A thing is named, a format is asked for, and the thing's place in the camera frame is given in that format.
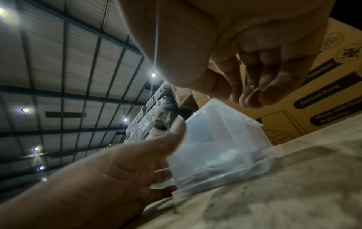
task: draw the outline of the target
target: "ceiling light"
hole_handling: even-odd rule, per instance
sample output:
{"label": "ceiling light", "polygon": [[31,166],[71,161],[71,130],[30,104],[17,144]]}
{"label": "ceiling light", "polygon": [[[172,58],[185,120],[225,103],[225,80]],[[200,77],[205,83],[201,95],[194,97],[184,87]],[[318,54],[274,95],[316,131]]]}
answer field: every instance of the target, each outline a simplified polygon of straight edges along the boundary
{"label": "ceiling light", "polygon": [[30,112],[30,109],[29,108],[23,108],[21,111],[27,114],[27,113]]}

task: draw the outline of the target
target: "transparent plastic box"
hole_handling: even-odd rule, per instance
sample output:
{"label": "transparent plastic box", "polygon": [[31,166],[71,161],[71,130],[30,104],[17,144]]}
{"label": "transparent plastic box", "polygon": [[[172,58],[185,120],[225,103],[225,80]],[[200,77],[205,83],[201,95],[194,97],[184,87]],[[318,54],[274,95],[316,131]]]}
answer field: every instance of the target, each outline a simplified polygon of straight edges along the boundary
{"label": "transparent plastic box", "polygon": [[175,200],[265,173],[280,150],[261,123],[216,99],[186,124],[184,142],[167,159],[178,188]]}

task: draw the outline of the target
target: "fingernail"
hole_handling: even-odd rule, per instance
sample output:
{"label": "fingernail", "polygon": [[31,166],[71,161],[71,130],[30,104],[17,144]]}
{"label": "fingernail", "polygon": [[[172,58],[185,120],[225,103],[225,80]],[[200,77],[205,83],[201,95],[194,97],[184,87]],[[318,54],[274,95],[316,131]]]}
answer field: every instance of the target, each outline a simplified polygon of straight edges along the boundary
{"label": "fingernail", "polygon": [[180,134],[182,131],[182,125],[184,124],[185,120],[178,115],[177,118],[173,121],[172,126],[169,128],[169,131],[173,134]]}

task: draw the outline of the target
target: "warehouse ceiling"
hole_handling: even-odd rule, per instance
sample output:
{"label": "warehouse ceiling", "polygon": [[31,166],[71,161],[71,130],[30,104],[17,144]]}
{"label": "warehouse ceiling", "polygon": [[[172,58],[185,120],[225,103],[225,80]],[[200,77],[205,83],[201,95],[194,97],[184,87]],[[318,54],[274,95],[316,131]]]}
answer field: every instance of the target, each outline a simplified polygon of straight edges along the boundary
{"label": "warehouse ceiling", "polygon": [[0,0],[0,201],[123,142],[162,83],[114,0]]}

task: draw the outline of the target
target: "table surface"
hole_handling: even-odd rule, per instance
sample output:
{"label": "table surface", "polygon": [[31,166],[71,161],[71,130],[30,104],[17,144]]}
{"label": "table surface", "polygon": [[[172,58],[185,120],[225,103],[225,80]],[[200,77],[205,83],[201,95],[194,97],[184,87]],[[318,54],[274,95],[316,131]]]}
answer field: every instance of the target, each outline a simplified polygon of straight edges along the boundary
{"label": "table surface", "polygon": [[269,173],[160,201],[126,228],[362,228],[362,114],[281,147]]}

